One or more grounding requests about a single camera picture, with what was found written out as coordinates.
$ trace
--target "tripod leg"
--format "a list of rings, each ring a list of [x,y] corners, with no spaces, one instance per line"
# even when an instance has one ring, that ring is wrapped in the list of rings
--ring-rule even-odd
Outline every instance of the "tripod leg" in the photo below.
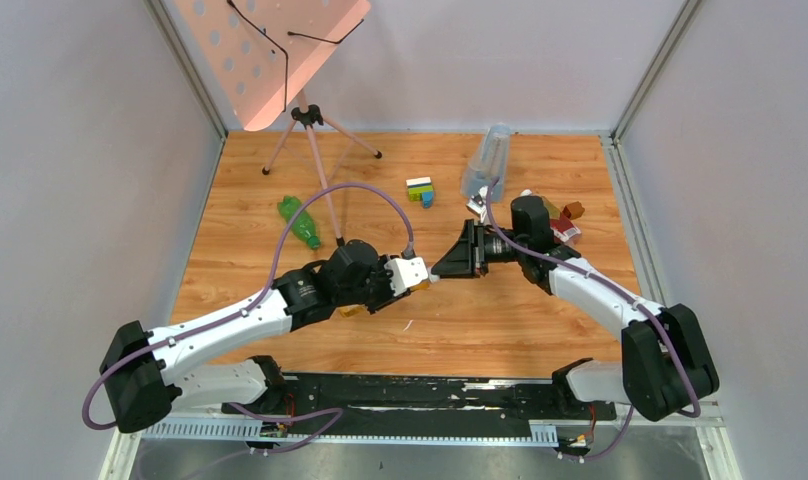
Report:
[[[277,144],[274,146],[274,152],[272,153],[271,158],[269,158],[269,162],[266,163],[266,166],[263,167],[263,175],[268,175],[271,173],[271,167],[274,165],[274,159],[277,158],[277,154],[283,149],[283,145],[286,144],[286,139],[289,137],[289,134],[292,133],[292,129],[295,128],[295,124],[298,120],[292,119],[289,122],[289,126],[286,127],[286,130],[283,131],[283,135],[277,140]]]
[[[356,134],[354,134],[354,132],[352,132],[352,131],[348,130],[347,128],[343,127],[342,125],[340,125],[340,123],[337,122],[336,120],[328,117],[327,115],[325,115],[324,119],[325,119],[325,122],[327,122],[328,125],[330,125],[331,127],[337,129],[339,131],[339,133],[345,135],[346,137],[350,138],[351,140],[354,140],[358,145],[365,148],[366,150],[369,151],[369,153],[374,155],[375,158],[380,158],[380,157],[383,156],[383,154],[380,153],[380,150],[378,150],[377,148],[375,148],[375,147],[369,145],[368,143],[366,143],[365,140],[358,137]]]
[[[324,166],[322,165],[322,156],[319,153],[319,145],[316,143],[316,131],[312,125],[304,127],[307,130],[307,140],[310,142],[310,150],[313,152],[313,159],[316,161],[316,170],[319,172],[319,182],[322,188],[327,188],[327,175],[324,173]],[[333,223],[333,233],[336,234],[336,244],[340,247],[345,245],[345,239],[342,238],[342,232],[339,230],[339,220],[336,219],[336,209],[333,207],[333,198],[328,193],[325,195],[327,206],[330,209],[330,220]]]

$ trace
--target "pink tripod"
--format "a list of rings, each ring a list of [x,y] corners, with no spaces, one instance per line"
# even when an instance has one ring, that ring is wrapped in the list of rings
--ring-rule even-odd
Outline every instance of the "pink tripod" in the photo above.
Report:
[[[269,158],[266,166],[263,167],[263,175],[268,175],[271,173],[274,160],[283,149],[284,145],[286,144],[286,139],[289,138],[289,134],[292,133],[292,129],[295,128],[295,124],[298,122],[301,122],[301,125],[304,126],[304,130],[307,132],[307,140],[310,142],[310,150],[313,152],[313,160],[316,162],[316,171],[318,172],[319,182],[322,184],[322,188],[327,188],[327,175],[325,175],[324,165],[322,165],[322,157],[319,153],[319,144],[316,142],[316,131],[313,128],[314,123],[324,125],[324,122],[327,122],[328,125],[335,128],[337,131],[339,131],[339,133],[350,138],[352,142],[357,143],[361,147],[368,150],[369,153],[375,156],[375,158],[381,158],[383,156],[383,154],[380,153],[380,150],[366,143],[365,140],[343,127],[339,122],[335,121],[329,116],[322,117],[322,113],[318,105],[307,104],[307,96],[304,94],[303,89],[298,92],[295,99],[298,101],[298,106],[292,109],[292,121],[289,122],[286,130],[283,131],[283,135],[281,135],[277,140],[277,144],[274,147],[274,152],[272,153],[271,158]],[[342,231],[339,228],[339,220],[336,218],[336,210],[333,207],[333,199],[330,197],[330,194],[325,195],[325,200],[327,201],[327,206],[330,209],[330,219],[331,222],[333,222],[333,232],[336,234],[336,244],[339,246],[345,245],[345,239],[342,237]]]

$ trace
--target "green plastic bottle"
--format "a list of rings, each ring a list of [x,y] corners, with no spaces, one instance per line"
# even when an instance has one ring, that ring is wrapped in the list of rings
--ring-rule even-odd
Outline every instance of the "green plastic bottle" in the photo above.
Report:
[[[300,207],[301,200],[286,195],[283,197],[283,201],[277,204],[277,211],[280,213],[280,216],[288,222]],[[298,215],[295,223],[292,224],[292,233],[313,250],[322,245],[319,237],[316,236],[316,222],[313,221],[313,217],[306,211],[301,212],[301,215]]]

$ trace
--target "white wall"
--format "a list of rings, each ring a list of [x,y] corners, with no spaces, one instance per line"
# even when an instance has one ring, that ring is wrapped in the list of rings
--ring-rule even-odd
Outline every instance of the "white wall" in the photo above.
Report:
[[[322,112],[356,130],[543,131],[615,126],[682,0],[371,3],[307,88]]]
[[[624,145],[745,478],[808,478],[808,2],[704,3]]]
[[[83,396],[166,321],[219,147],[141,1],[0,2],[0,478],[97,476]]]

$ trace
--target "wooden table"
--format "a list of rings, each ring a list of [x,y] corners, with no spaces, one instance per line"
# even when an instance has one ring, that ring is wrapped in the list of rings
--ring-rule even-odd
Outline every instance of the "wooden table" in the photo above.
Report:
[[[349,141],[319,134],[322,155],[333,168]],[[262,287],[285,222],[275,204],[284,195],[307,199],[318,179],[301,133],[287,143],[272,173],[261,166],[277,133],[233,133],[210,192],[172,315],[179,323],[229,305]],[[391,194],[416,232],[416,252],[428,264],[454,244],[472,215],[460,195],[460,177],[480,135],[366,134],[383,152],[378,160],[353,146],[332,183],[359,181]],[[525,188],[562,206],[581,201],[577,245],[605,275],[638,291],[619,210],[597,137],[516,135],[511,141],[506,194],[496,220],[508,225],[509,203]],[[407,178],[430,176],[434,206],[407,199]],[[400,218],[382,199],[362,190],[340,190],[334,202],[346,239],[371,243],[379,253],[399,253],[406,243]],[[323,242],[311,251],[291,236],[278,271],[326,259],[335,246],[327,207],[309,207]],[[398,374],[550,377],[582,357],[618,360],[619,345],[596,322],[568,303],[527,283],[516,265],[497,265],[477,280],[444,280],[376,315],[330,320],[248,344],[216,363],[272,355],[285,370]]]

